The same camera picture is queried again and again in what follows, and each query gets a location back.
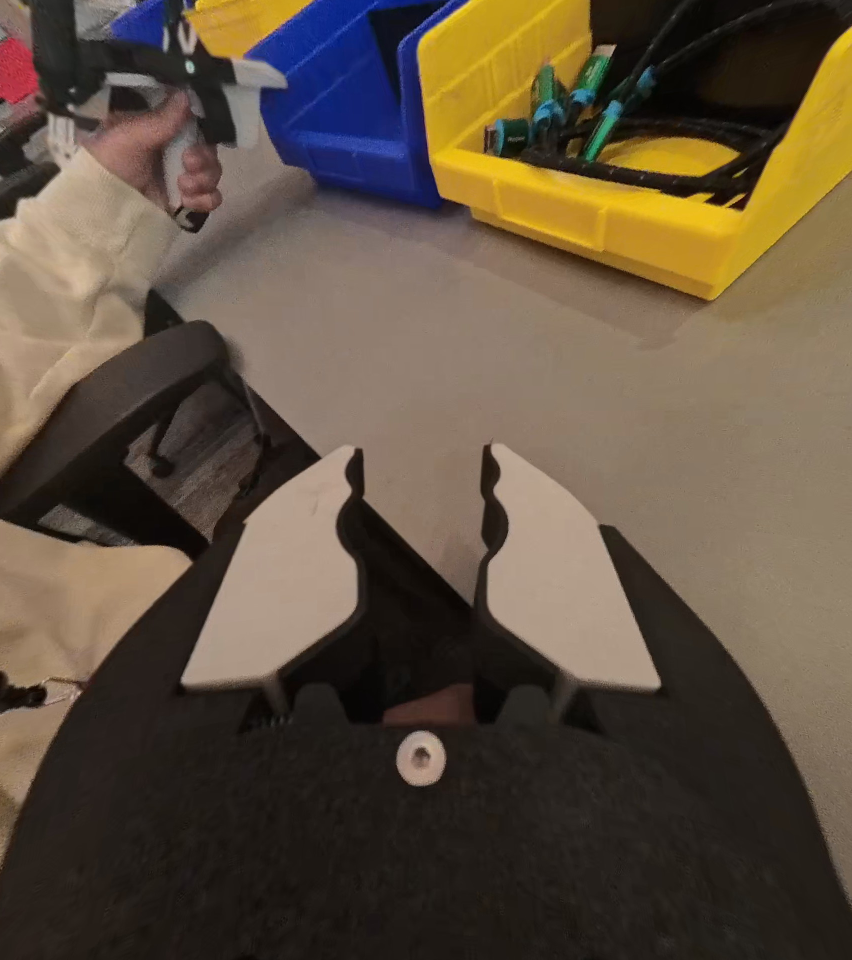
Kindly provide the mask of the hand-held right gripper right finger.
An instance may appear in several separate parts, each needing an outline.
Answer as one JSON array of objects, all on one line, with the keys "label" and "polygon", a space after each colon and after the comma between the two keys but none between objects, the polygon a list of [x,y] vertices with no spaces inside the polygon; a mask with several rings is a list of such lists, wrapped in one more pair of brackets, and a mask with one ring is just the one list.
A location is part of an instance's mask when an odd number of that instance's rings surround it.
[{"label": "hand-held right gripper right finger", "polygon": [[564,720],[588,691],[656,695],[660,672],[595,516],[502,442],[482,449],[477,713],[519,689]]}]

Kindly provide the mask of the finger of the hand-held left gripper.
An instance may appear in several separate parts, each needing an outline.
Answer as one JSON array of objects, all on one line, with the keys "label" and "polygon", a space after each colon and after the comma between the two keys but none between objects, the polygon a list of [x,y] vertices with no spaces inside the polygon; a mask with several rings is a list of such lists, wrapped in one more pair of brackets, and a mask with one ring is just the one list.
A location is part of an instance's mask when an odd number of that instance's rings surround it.
[{"label": "finger of the hand-held left gripper", "polygon": [[232,132],[223,137],[223,145],[232,148],[255,148],[260,139],[262,117],[260,88],[225,88]]},{"label": "finger of the hand-held left gripper", "polygon": [[222,89],[287,90],[288,81],[276,67],[248,58],[207,58],[205,83]]}]

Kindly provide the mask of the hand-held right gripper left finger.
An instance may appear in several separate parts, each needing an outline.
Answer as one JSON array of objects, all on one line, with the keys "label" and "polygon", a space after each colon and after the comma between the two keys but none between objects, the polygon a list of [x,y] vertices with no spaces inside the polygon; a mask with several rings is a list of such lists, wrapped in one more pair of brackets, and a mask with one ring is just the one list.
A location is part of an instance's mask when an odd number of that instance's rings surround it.
[{"label": "hand-held right gripper left finger", "polygon": [[183,691],[255,690],[273,714],[290,712],[290,671],[364,604],[346,533],[364,485],[363,451],[343,445],[252,511],[181,674]]}]

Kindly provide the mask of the blue plastic bin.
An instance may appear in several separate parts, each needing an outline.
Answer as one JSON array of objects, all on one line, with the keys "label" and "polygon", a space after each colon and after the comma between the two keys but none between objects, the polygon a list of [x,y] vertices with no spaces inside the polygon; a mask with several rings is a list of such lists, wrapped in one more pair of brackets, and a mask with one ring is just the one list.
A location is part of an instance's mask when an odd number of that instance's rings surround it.
[{"label": "blue plastic bin", "polygon": [[192,9],[193,3],[186,1],[143,1],[119,14],[109,24],[111,37],[122,43],[149,46],[164,49],[164,35],[167,25],[168,7],[179,7],[182,18]]},{"label": "blue plastic bin", "polygon": [[264,127],[282,162],[322,186],[436,210],[419,46],[463,1],[315,1],[251,48],[282,73]]}]

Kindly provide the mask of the yellow plastic bin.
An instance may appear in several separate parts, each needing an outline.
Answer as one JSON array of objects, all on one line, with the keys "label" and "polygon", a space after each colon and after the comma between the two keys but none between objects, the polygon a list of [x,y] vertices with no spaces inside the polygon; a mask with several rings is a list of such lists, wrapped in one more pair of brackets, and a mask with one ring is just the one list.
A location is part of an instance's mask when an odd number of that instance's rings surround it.
[{"label": "yellow plastic bin", "polygon": [[572,80],[589,53],[589,10],[467,2],[425,33],[417,58],[439,194],[498,229],[714,300],[852,173],[852,27],[737,210],[483,154],[485,127],[528,108],[543,63]]},{"label": "yellow plastic bin", "polygon": [[185,9],[199,39],[214,56],[242,59],[310,1],[196,1]]}]

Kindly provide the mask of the person's left forearm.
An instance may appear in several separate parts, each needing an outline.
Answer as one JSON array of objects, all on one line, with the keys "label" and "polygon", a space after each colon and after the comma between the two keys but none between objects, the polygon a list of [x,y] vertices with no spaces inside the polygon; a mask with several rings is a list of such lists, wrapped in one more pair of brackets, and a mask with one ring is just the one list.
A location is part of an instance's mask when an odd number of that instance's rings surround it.
[{"label": "person's left forearm", "polygon": [[0,477],[73,386],[142,338],[178,233],[87,150],[0,221]]}]

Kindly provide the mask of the grey desk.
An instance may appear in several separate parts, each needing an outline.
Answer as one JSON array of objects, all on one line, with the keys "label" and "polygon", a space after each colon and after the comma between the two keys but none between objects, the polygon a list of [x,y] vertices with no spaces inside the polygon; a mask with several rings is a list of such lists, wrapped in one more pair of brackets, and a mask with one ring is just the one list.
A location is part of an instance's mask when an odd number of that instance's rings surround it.
[{"label": "grey desk", "polygon": [[490,441],[616,526],[787,739],[852,899],[852,174],[707,303],[225,150],[161,292],[464,598]]}]

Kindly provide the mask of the black desk chair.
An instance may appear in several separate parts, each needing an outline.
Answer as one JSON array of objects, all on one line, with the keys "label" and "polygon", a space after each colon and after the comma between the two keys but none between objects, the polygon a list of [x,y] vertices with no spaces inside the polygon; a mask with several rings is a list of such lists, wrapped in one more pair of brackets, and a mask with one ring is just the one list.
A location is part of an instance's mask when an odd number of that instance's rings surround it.
[{"label": "black desk chair", "polygon": [[153,332],[82,378],[0,476],[0,520],[34,532],[68,508],[136,545],[191,559],[208,539],[127,465],[150,428],[170,426],[180,405],[215,383],[252,417],[258,452],[240,500],[277,489],[319,461],[314,450],[242,375],[239,347],[206,320]]}]

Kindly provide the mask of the person's left hand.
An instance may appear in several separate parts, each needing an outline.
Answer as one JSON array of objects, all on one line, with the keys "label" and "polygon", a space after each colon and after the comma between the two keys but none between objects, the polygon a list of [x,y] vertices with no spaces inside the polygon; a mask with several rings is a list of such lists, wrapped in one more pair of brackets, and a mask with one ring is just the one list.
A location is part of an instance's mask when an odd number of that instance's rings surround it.
[{"label": "person's left hand", "polygon": [[173,202],[179,201],[187,210],[211,213],[223,202],[220,185],[224,172],[214,146],[196,142],[182,150],[182,173],[174,188],[166,183],[166,149],[192,119],[187,95],[174,91],[144,113],[111,114],[87,141],[85,150],[162,210],[173,212]]}]

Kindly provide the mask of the red tool case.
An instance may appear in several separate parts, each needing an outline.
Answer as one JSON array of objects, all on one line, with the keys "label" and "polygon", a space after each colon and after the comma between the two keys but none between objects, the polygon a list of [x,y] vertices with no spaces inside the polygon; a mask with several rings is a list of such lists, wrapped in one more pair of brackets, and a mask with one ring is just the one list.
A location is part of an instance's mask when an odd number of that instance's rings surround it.
[{"label": "red tool case", "polygon": [[19,104],[36,94],[39,87],[33,55],[19,39],[0,41],[0,101]]}]

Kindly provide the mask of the person's cream sweatshirt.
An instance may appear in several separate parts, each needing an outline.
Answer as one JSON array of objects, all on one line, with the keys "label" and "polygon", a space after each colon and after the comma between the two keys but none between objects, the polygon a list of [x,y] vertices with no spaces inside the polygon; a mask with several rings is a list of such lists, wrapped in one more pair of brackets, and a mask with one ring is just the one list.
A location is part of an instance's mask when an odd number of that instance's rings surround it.
[{"label": "person's cream sweatshirt", "polygon": [[[190,564],[172,548],[72,544],[0,521],[0,671],[21,687],[89,680]],[[59,702],[0,716],[0,865],[69,710]]]}]

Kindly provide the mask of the black divider panel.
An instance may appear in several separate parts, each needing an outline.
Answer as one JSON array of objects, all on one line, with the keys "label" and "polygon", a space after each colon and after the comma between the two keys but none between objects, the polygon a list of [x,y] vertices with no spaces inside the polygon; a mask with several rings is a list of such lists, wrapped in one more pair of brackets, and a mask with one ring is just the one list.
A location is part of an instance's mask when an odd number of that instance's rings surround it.
[{"label": "black divider panel", "polygon": [[616,47],[604,99],[640,64],[656,74],[630,115],[773,128],[852,27],[852,1],[594,1],[590,27]]}]

